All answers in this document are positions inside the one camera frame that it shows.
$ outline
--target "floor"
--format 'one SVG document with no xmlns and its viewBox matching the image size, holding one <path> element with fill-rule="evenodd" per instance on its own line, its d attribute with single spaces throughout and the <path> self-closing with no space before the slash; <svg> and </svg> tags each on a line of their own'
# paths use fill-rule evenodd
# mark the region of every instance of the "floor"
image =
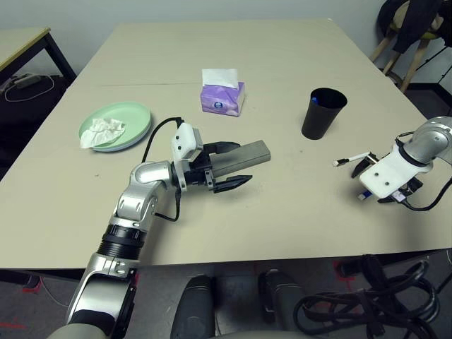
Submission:
<svg viewBox="0 0 452 339">
<path fill-rule="evenodd" d="M 407 96 L 426 117 L 450 114 L 444 102 L 429 91 L 408 91 Z M 427 279 L 435 286 L 452 271 L 446 251 L 427 259 L 430 269 Z M 361 275 L 354 280 L 339 280 L 333 270 L 337 258 L 313 258 L 286 261 L 200 264 L 187 266 L 156 266 L 140 271 L 135 309 L 126 335 L 127 339 L 168 338 L 177 303 L 188 280 L 198 274 L 218 278 L 218 327 L 222 334 L 247 330 L 273 330 L 260 314 L 257 276 L 269 268 L 290 274 L 307 294 L 337 291 L 347 292 L 366 288 Z M 401 274 L 414 261 L 387 267 L 388 276 Z M 76 282 L 44 278 L 56 299 L 68 304 Z M 0 339 L 44 339 L 64 323 L 66 308 L 54 302 L 41 287 L 38 292 L 24 293 L 21 286 L 0 282 Z M 408 303 L 419 301 L 417 295 L 407 294 Z M 452 338 L 452 283 L 440 294 L 441 313 L 432 324 L 439 338 Z M 400 330 L 387 329 L 384 338 L 402 338 Z M 322 338 L 365 338 L 363 327 L 331 333 Z"/>
</svg>

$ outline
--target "beige tabletop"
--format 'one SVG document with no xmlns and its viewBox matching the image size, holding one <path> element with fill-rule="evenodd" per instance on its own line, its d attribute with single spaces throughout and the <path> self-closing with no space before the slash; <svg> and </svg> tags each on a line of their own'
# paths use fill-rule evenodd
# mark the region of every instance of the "beige tabletop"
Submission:
<svg viewBox="0 0 452 339">
<path fill-rule="evenodd" d="M 0 71 L 50 32 L 48 27 L 0 30 Z"/>
<path fill-rule="evenodd" d="M 212 38 L 202 49 L 202 36 L 218 41 Z M 114 45 L 117 53 L 108 57 Z M 133 48 L 143 48 L 148 57 L 135 56 Z M 164 58 L 160 52 L 171 53 Z M 101 57 L 105 69 L 99 69 Z M 117 77 L 108 78 L 109 67 Z M 208 67 L 239 69 L 246 83 L 241 117 L 201 111 L 200 75 Z M 343 92 L 348 104 L 323 139 L 310 141 L 300 126 L 309 93 L 323 86 Z M 241 171 L 253 179 L 234 191 L 212 194 L 194 187 L 184 194 L 178 222 L 156 219 L 142 255 L 145 265 L 452 245 L 452 194 L 426 213 L 373 198 L 361 202 L 357 195 L 364 189 L 350 178 L 352 166 L 331 165 L 366 150 L 384 155 L 396 135 L 425 121 L 333 22 L 137 24 L 114 31 L 0 182 L 0 267 L 85 267 L 130 171 L 141 161 L 145 141 L 118 153 L 95 153 L 79 148 L 78 127 L 93 110 L 125 100 L 148 106 L 154 126 L 180 115 L 200 129 L 205 143 L 263 139 L 272 156 Z M 159 132 L 149 160 L 171 159 L 172 135 L 171 125 Z M 450 174 L 446 163 L 436 161 L 420 177 L 424 186 L 410 198 L 412 204 L 429 204 Z M 173 199 L 159 210 L 172 215 Z"/>
</svg>

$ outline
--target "white marker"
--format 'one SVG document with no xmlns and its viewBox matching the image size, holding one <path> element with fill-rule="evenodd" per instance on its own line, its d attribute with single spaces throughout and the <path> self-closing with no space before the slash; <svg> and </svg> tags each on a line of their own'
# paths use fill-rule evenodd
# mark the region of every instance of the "white marker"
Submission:
<svg viewBox="0 0 452 339">
<path fill-rule="evenodd" d="M 355 155 L 354 157 L 347 157 L 347 158 L 344 158 L 344 159 L 334 160 L 333 161 L 333 166 L 337 167 L 337 166 L 344 165 L 344 164 L 346 164 L 347 162 L 350 162 L 350 161 L 360 160 L 360 159 L 365 158 L 369 154 L 370 154 L 370 152 L 366 152 L 366 153 Z"/>
</svg>

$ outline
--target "tissue box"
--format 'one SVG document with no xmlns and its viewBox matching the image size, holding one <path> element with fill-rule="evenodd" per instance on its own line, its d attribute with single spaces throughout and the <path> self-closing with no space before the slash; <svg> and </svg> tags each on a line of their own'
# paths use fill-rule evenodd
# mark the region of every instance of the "tissue box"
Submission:
<svg viewBox="0 0 452 339">
<path fill-rule="evenodd" d="M 201 92 L 201 106 L 204 112 L 232 115 L 238 117 L 245 98 L 245 84 L 239 88 L 205 85 Z"/>
</svg>

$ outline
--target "table leg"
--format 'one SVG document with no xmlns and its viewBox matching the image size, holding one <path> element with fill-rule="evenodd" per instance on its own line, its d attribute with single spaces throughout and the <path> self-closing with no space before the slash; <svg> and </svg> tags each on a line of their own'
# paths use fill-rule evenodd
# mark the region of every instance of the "table leg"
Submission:
<svg viewBox="0 0 452 339">
<path fill-rule="evenodd" d="M 58 69 L 61 71 L 63 77 L 66 78 L 69 84 L 71 84 L 76 79 L 77 75 L 69 65 L 63 53 L 61 53 L 61 50 L 58 48 L 55 40 L 50 35 L 50 33 L 47 33 L 43 39 L 45 39 L 45 41 L 47 42 L 45 50 L 50 55 Z"/>
</svg>

